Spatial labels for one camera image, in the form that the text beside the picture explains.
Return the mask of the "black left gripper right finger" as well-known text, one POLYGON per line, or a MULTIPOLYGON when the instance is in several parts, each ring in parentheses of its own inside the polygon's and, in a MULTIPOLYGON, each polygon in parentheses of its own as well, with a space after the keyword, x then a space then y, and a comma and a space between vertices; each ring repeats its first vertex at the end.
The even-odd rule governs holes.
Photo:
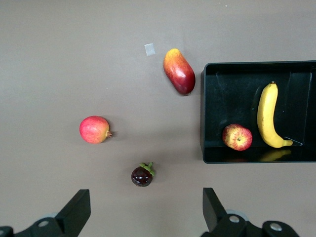
POLYGON ((280 221, 266 221, 262 227, 236 213, 228 213, 213 188, 203 188, 203 216, 208 231, 203 237, 298 237, 288 224, 280 221))

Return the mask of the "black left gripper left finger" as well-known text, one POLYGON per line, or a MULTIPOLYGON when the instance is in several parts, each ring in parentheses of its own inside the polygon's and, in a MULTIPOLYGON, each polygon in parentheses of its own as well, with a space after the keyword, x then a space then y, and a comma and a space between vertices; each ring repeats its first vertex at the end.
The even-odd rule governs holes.
POLYGON ((55 217, 35 221, 27 229, 15 233, 10 226, 1 226, 2 237, 77 237, 91 215, 90 192, 79 190, 55 217))

